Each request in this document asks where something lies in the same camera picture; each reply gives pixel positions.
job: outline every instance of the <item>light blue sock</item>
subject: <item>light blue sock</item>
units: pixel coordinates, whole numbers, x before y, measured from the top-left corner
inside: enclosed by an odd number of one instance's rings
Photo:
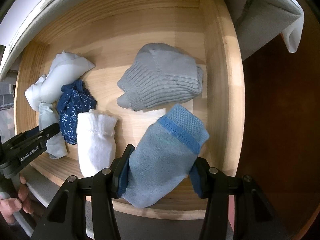
[[[148,127],[131,154],[122,197],[138,208],[156,203],[189,174],[208,138],[203,123],[176,104]]]

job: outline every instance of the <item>folded sock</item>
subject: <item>folded sock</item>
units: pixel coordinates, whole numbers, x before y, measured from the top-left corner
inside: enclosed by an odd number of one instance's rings
[[[176,104],[148,127],[131,154],[122,197],[138,208],[156,203],[189,174],[208,138],[200,119]]]
[[[202,92],[203,71],[194,58],[164,43],[144,45],[118,81],[122,108],[139,111],[164,103],[186,102]]]
[[[55,122],[59,123],[59,115],[54,106],[41,103],[39,105],[39,129],[43,130]],[[50,138],[46,146],[51,159],[59,159],[68,154],[61,132]]]
[[[45,75],[42,75],[35,84],[31,85],[24,92],[29,105],[36,112],[39,112],[39,105],[42,102],[40,90],[44,81],[45,81]]]
[[[97,101],[90,95],[89,90],[83,87],[81,79],[71,85],[61,87],[62,96],[57,105],[60,115],[60,130],[67,143],[77,144],[78,114],[95,109]]]
[[[81,77],[95,65],[84,57],[70,52],[57,54],[52,61],[47,78],[41,85],[40,96],[43,102],[53,103],[62,95],[61,87]]]
[[[97,110],[78,114],[78,156],[83,176],[94,176],[110,167],[115,159],[116,122],[116,117],[100,114]]]

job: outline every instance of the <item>human hand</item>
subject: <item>human hand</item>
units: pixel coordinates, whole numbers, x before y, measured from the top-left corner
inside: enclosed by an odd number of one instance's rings
[[[31,206],[30,196],[28,194],[28,188],[26,186],[26,179],[20,175],[21,185],[18,190],[17,198],[0,199],[0,212],[8,224],[13,224],[15,218],[13,214],[19,211],[21,208],[28,213],[33,213],[33,207]]]

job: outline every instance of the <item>wood grain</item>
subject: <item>wood grain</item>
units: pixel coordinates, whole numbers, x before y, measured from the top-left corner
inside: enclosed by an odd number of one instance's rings
[[[113,15],[151,8],[198,8],[199,0],[89,0],[45,27],[35,40],[50,44],[53,40],[97,20]]]
[[[236,31],[224,0],[201,0],[208,76],[210,138],[204,157],[236,175],[244,129],[244,76]]]
[[[37,126],[36,112],[29,105],[24,92],[41,76],[40,70],[45,51],[46,46],[35,41],[31,41],[24,49],[14,97],[14,128],[16,134]]]

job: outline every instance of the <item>white sock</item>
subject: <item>white sock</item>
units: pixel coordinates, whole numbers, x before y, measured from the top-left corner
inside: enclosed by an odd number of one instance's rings
[[[95,65],[84,57],[70,52],[57,54],[52,61],[49,74],[41,85],[40,96],[42,101],[53,103],[62,96],[61,87],[80,78]]]
[[[39,112],[39,105],[42,102],[40,91],[44,81],[45,81],[45,75],[42,75],[35,84],[31,85],[24,92],[29,105],[36,112]]]
[[[94,176],[110,167],[116,157],[116,117],[100,114],[90,109],[89,113],[78,114],[77,141],[81,173]]]
[[[42,130],[55,122],[59,123],[57,110],[52,104],[41,103],[39,105],[39,129]],[[51,159],[59,159],[68,154],[61,132],[50,138],[46,146]]]

